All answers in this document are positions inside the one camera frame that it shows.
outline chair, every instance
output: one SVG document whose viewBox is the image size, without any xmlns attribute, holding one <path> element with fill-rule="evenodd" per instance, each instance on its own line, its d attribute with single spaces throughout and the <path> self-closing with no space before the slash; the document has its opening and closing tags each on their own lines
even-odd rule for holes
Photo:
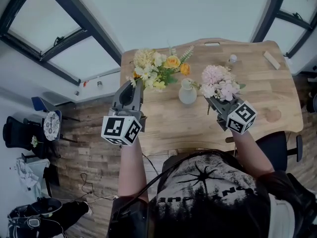
<svg viewBox="0 0 317 238">
<path fill-rule="evenodd" d="M 44 111 L 46 113 L 50 112 L 50 111 L 54 111 L 56 112 L 56 114 L 58 115 L 59 117 L 59 122 L 60 122 L 60 127 L 59 127 L 59 132 L 58 132 L 58 135 L 57 137 L 55 138 L 55 140 L 60 140 L 60 139 L 63 139 L 63 140 L 66 140 L 66 141 L 69 141 L 69 142 L 74 142 L 74 143 L 77 143 L 77 141 L 75 140 L 71 140 L 71 139 L 67 139 L 67 138 L 64 138 L 62 134 L 60 134 L 60 128 L 61 128 L 61 121 L 62 119 L 64 120 L 74 120 L 74 121 L 80 121 L 78 119 L 75 119 L 75 118 L 71 118 L 71 117 L 66 117 L 66 116 L 63 116 L 61 111 L 56 109 L 56 106 L 54 106 L 53 104 L 47 102 L 46 100 L 40 98 L 40 97 L 32 97 L 31 98 L 32 102 L 33 102 L 33 106 L 34 106 L 34 109 L 36 111 Z"/>
<path fill-rule="evenodd" d="M 256 141 L 261 150 L 271 161 L 275 170 L 286 171 L 287 156 L 297 155 L 297 162 L 300 162 L 303 156 L 302 136 L 296 137 L 296 148 L 287 150 L 287 140 L 284 131 L 279 131 L 260 138 Z"/>
<path fill-rule="evenodd" d="M 37 122 L 24 119 L 23 123 L 8 117 L 3 126 L 3 139 L 7 148 L 23 148 L 31 151 L 40 159 L 47 157 L 48 145 L 43 128 Z M 35 148 L 32 146 L 32 137 L 36 136 L 39 143 Z"/>
</svg>

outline shoe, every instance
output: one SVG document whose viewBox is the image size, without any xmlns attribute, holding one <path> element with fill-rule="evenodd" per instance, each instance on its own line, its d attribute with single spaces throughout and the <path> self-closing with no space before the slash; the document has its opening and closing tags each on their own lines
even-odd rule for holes
<svg viewBox="0 0 317 238">
<path fill-rule="evenodd" d="M 89 204 L 88 204 L 86 201 L 83 201 L 83 202 L 88 205 L 88 212 L 87 212 L 87 214 L 88 214 L 89 216 L 92 216 L 93 210 L 90 208 Z"/>
</svg>

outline vase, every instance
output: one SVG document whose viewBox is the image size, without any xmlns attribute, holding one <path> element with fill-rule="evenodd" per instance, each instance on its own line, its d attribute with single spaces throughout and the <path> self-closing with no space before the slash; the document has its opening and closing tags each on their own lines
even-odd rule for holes
<svg viewBox="0 0 317 238">
<path fill-rule="evenodd" d="M 179 100 L 184 104 L 192 104 L 197 99 L 196 89 L 192 86 L 192 79 L 182 80 L 181 88 L 178 92 Z"/>
</svg>

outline white marker cube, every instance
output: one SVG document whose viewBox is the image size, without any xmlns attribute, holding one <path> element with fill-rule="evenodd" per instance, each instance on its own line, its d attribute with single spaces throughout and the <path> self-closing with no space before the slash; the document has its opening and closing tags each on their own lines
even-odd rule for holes
<svg viewBox="0 0 317 238">
<path fill-rule="evenodd" d="M 101 137 L 114 145 L 132 145 L 141 128 L 135 117 L 105 116 Z"/>
<path fill-rule="evenodd" d="M 252 105 L 245 101 L 228 115 L 226 126 L 239 134 L 243 134 L 251 127 L 257 114 L 258 112 Z"/>
</svg>

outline black sleeve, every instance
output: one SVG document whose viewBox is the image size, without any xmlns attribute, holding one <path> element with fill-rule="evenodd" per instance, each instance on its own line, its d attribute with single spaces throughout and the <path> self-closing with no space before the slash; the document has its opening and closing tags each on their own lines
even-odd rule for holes
<svg viewBox="0 0 317 238">
<path fill-rule="evenodd" d="M 303 222 L 303 206 L 286 172 L 275 171 L 260 176 L 258 181 L 266 187 L 268 193 L 274 195 L 278 200 L 285 200 L 292 205 L 295 215 L 294 233 L 297 234 Z"/>
<path fill-rule="evenodd" d="M 132 199 L 133 197 L 120 197 L 114 200 L 107 233 L 108 238 L 145 237 L 148 203 L 137 198 L 127 210 L 117 214 L 118 210 Z"/>
</svg>

